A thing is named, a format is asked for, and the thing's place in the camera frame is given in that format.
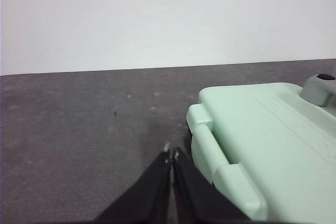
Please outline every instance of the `plastic case handle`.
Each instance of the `plastic case handle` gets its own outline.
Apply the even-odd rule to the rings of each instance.
[[[193,133],[191,149],[195,166],[209,183],[213,183],[218,191],[249,218],[267,220],[265,198],[242,164],[229,163],[208,127],[212,125],[211,118],[202,110],[204,107],[201,104],[195,104],[187,114],[187,122]]]

